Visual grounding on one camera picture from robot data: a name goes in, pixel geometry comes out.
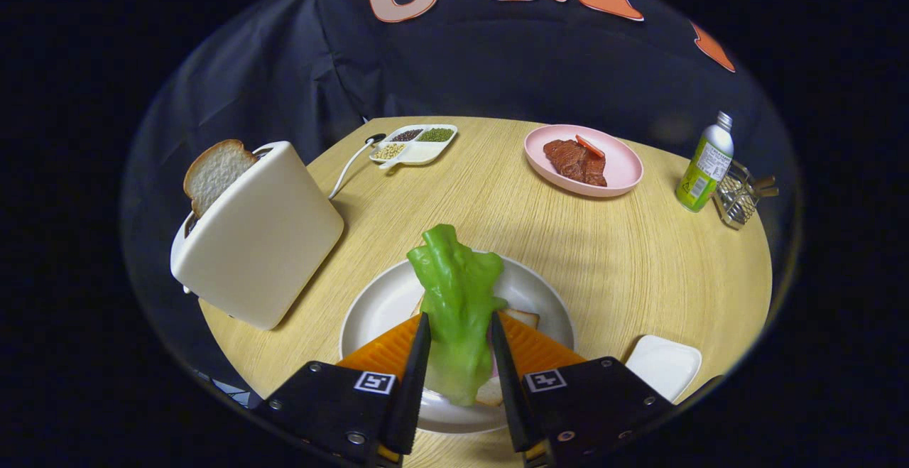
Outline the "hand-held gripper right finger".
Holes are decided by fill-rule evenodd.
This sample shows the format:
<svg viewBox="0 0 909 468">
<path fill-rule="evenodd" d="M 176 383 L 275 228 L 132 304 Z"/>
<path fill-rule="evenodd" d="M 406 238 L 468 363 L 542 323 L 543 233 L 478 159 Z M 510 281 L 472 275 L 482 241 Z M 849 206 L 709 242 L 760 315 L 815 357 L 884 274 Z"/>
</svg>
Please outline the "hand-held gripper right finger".
<svg viewBox="0 0 909 468">
<path fill-rule="evenodd" d="M 604 467 L 675 414 L 616 358 L 584 360 L 504 312 L 490 328 L 511 442 L 526 467 Z"/>
</svg>

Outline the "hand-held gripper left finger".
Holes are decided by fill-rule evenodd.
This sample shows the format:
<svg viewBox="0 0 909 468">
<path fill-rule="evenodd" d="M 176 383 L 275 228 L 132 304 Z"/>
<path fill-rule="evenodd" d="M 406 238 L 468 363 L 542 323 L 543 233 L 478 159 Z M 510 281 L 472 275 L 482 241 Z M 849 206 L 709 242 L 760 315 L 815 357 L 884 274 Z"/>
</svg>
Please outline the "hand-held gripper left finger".
<svg viewBox="0 0 909 468">
<path fill-rule="evenodd" d="M 306 362 L 252 409 L 254 422 L 334 467 L 401 467 L 411 454 L 431 344 L 427 313 L 402 333 L 391 370 Z"/>
</svg>

